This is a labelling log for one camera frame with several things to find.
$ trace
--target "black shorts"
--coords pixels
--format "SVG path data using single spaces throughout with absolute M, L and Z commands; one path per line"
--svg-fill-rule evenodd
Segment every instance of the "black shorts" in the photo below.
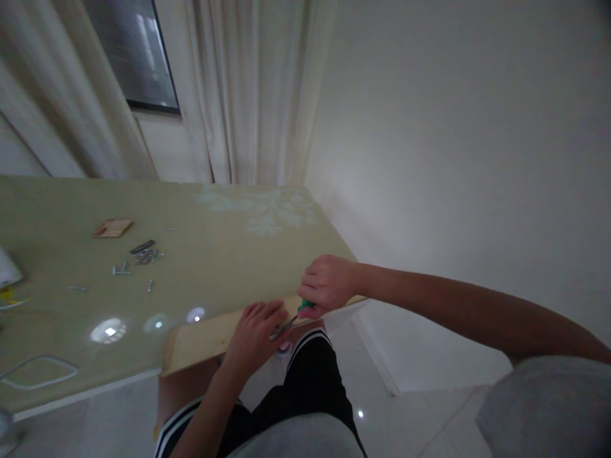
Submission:
M 170 456 L 200 402 L 201 398 L 189 403 L 165 423 L 155 458 Z M 241 404 L 234 406 L 217 456 L 224 458 L 274 424 L 308 413 L 328 413 L 343 422 L 367 456 L 356 432 L 352 404 L 342 385 L 333 345 L 322 328 L 309 331 L 297 342 L 284 385 L 273 387 L 252 412 Z

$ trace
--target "window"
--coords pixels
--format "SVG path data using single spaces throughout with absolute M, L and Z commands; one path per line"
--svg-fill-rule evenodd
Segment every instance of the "window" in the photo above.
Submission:
M 83 0 L 127 103 L 180 114 L 153 0 Z

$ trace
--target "window frame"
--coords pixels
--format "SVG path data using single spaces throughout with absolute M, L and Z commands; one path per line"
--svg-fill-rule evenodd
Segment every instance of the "window frame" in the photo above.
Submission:
M 157 22 L 157 30 L 159 31 L 159 38 L 161 40 L 161 48 L 164 52 L 165 63 L 167 64 L 167 72 L 170 76 L 170 82 L 172 83 L 172 91 L 174 92 L 174 100 L 176 101 L 176 108 L 163 106 L 158 104 L 152 104 L 149 102 L 141 102 L 135 101 L 132 99 L 128 99 L 125 94 L 123 97 L 127 102 L 127 105 L 131 108 L 131 110 L 145 110 L 152 113 L 169 113 L 171 115 L 181 116 L 180 111 L 180 103 L 178 102 L 178 95 L 176 94 L 176 85 L 174 84 L 174 76 L 172 75 L 172 66 L 170 65 L 170 60 L 167 58 L 167 50 L 165 49 L 165 40 L 164 33 L 161 30 L 161 23 L 159 22 L 159 15 L 157 14 L 157 5 L 155 5 L 155 0 L 151 0 L 151 5 L 153 6 L 153 14 L 155 15 L 155 21 Z

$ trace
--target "person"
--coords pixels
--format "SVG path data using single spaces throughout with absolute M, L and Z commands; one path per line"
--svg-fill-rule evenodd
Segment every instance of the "person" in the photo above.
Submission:
M 611 457 L 611 350 L 573 321 L 480 286 L 331 255 L 306 268 L 297 293 L 316 304 L 300 312 L 311 319 L 363 295 L 504 352 L 514 370 L 477 418 L 493 456 Z M 156 458 L 366 456 L 323 325 L 270 341 L 287 318 L 281 302 L 252 304 L 220 366 L 160 379 Z M 286 339 L 284 385 L 247 411 L 237 402 L 244 384 Z

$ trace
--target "green screwdriver handle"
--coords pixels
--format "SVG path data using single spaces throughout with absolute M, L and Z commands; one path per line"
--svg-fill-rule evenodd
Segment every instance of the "green screwdriver handle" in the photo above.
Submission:
M 297 309 L 297 312 L 300 312 L 302 309 L 306 308 L 306 307 L 314 307 L 316 304 L 314 302 L 310 302 L 307 301 L 305 299 L 302 300 L 301 305 L 299 306 L 299 308 Z

